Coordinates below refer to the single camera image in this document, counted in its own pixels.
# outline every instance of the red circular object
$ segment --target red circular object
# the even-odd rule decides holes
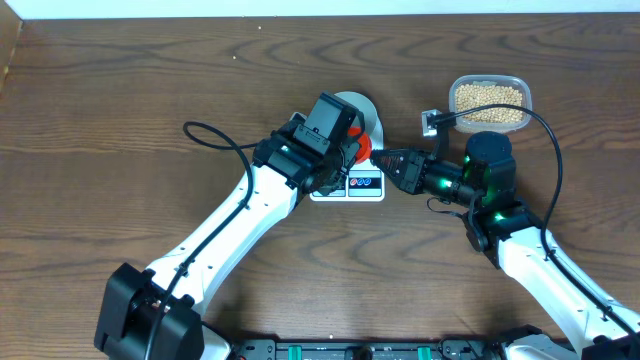
[[[360,134],[360,128],[349,128],[347,134],[349,136],[357,136],[358,134]],[[369,138],[369,135],[367,135],[367,133],[362,133],[362,136],[360,136],[360,138],[358,139],[358,144],[360,144],[360,150],[358,150],[358,152],[356,153],[356,164],[363,163],[365,160],[367,160],[369,156],[371,156],[372,149],[371,138]]]

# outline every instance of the clear plastic bowl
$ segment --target clear plastic bowl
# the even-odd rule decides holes
[[[522,93],[522,104],[520,104],[520,106],[525,107],[529,110],[533,110],[531,91],[529,90],[529,86],[527,86],[527,84],[522,81],[522,79],[506,75],[466,75],[459,78],[453,83],[453,85],[451,85],[451,90],[449,90],[449,111],[457,111],[456,89],[461,85],[467,84],[486,86],[510,86]],[[531,115],[523,115],[524,116],[522,117],[522,121],[513,124],[485,123],[481,121],[468,120],[465,117],[461,116],[458,118],[456,130],[466,133],[476,133],[479,131],[495,131],[499,133],[505,133],[514,131],[527,126],[527,124],[531,120]]]

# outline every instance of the wooden table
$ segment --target wooden table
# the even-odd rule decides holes
[[[0,358],[103,358],[105,281],[182,241],[242,174],[182,134],[199,119],[259,140],[322,90],[376,103],[387,146],[420,146],[420,112],[465,74],[531,87],[560,139],[551,230],[640,309],[640,15],[34,21],[0,101]],[[555,184],[543,129],[510,135],[519,191]],[[460,156],[467,136],[452,133]],[[206,319],[282,338],[425,339],[531,323],[562,337],[459,220],[387,183],[380,204],[306,199],[233,271]]]

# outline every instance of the beans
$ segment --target beans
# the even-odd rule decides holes
[[[522,93],[508,86],[462,85],[456,89],[456,111],[469,110],[482,105],[510,104],[522,106]],[[471,121],[517,123],[523,113],[518,110],[495,108],[466,115]]]

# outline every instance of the wooden edge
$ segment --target wooden edge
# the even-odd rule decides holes
[[[16,51],[18,36],[22,29],[22,19],[11,10],[9,5],[0,1],[0,93],[4,80],[9,73],[9,64]]]

